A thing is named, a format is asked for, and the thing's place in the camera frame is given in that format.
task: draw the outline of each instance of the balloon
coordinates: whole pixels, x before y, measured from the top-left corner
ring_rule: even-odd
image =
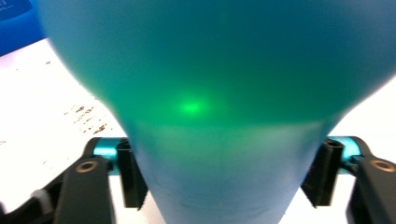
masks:
[[[167,223],[277,223],[327,133],[396,68],[394,1],[40,4]]]

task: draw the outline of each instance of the white surface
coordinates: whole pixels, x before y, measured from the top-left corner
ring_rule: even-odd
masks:
[[[374,154],[396,162],[396,78],[351,111],[331,135],[357,135]],[[0,201],[18,207],[63,171],[94,136],[125,136],[111,113],[70,76],[47,40],[0,58]],[[141,211],[122,206],[120,181],[110,177],[119,223],[164,223],[148,196]],[[282,219],[347,223],[354,178],[340,175],[331,207],[314,209],[299,190]]]

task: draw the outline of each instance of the blue container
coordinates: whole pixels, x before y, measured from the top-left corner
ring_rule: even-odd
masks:
[[[0,56],[43,38],[35,0],[0,0]]]

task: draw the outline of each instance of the black bracket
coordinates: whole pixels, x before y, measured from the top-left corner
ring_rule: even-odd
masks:
[[[314,207],[331,205],[339,168],[356,176],[356,182],[346,210],[349,224],[396,223],[396,165],[374,156],[367,144],[358,137],[347,137],[359,149],[358,154],[342,160],[341,142],[328,139],[301,185]]]
[[[113,146],[116,164],[94,153],[101,139],[91,139],[80,159],[13,212],[5,214],[0,204],[0,223],[115,223],[108,185],[114,166],[120,169],[125,206],[141,208],[148,188],[127,139]]]

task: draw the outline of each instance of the green light spot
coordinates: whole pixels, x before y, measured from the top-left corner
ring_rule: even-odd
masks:
[[[197,116],[204,112],[205,106],[201,102],[188,102],[181,106],[181,111],[184,114]]]

